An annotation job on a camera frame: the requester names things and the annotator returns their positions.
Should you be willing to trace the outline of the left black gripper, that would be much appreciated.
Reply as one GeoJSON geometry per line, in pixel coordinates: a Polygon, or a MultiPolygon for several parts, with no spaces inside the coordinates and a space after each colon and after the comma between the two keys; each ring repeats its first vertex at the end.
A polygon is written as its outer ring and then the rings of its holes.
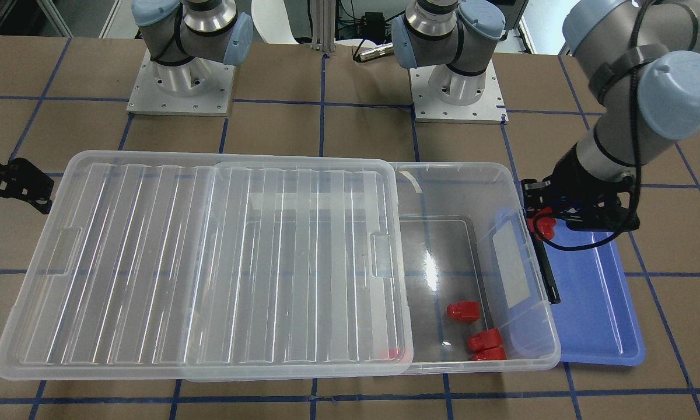
{"type": "Polygon", "coordinates": [[[550,207],[556,221],[562,220],[574,231],[631,232],[640,228],[636,212],[622,206],[620,194],[634,197],[635,184],[627,176],[616,183],[604,181],[585,170],[573,146],[541,181],[521,180],[526,220],[542,208],[550,207]]]}

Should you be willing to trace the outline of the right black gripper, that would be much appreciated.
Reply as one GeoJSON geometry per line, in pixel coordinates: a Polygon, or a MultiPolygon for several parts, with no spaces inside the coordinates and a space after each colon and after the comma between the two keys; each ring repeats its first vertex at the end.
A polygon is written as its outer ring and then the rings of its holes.
{"type": "Polygon", "coordinates": [[[0,163],[0,197],[17,199],[32,205],[41,214],[49,214],[54,180],[27,159],[0,163]]]}

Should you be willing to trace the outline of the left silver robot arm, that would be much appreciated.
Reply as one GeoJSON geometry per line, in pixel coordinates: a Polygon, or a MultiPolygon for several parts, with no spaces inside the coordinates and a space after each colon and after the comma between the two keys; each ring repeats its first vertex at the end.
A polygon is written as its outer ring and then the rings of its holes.
{"type": "MultiPolygon", "coordinates": [[[[399,65],[432,69],[425,97],[466,111],[504,32],[487,1],[416,1],[391,22],[399,65]]],[[[633,231],[642,167],[700,130],[700,1],[580,1],[562,32],[604,115],[543,181],[523,181],[527,223],[544,241],[558,219],[633,231]]]]}

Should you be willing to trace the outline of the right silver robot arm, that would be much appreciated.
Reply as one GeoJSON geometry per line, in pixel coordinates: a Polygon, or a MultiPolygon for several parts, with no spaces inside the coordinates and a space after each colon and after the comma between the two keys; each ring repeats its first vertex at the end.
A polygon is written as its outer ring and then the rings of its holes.
{"type": "MultiPolygon", "coordinates": [[[[145,41],[126,111],[133,115],[226,117],[236,67],[246,60],[253,21],[235,1],[131,1],[145,41]]],[[[0,197],[42,214],[54,180],[27,159],[0,163],[0,197]]]]}

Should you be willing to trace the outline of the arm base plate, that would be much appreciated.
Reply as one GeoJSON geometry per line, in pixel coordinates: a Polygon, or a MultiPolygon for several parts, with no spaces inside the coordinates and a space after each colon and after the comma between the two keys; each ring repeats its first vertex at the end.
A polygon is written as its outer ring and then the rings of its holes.
{"type": "Polygon", "coordinates": [[[236,67],[194,58],[163,66],[145,51],[127,111],[148,116],[227,117],[236,67]]]}
{"type": "Polygon", "coordinates": [[[446,65],[409,69],[416,121],[423,123],[505,124],[509,121],[494,63],[464,76],[446,65]]]}

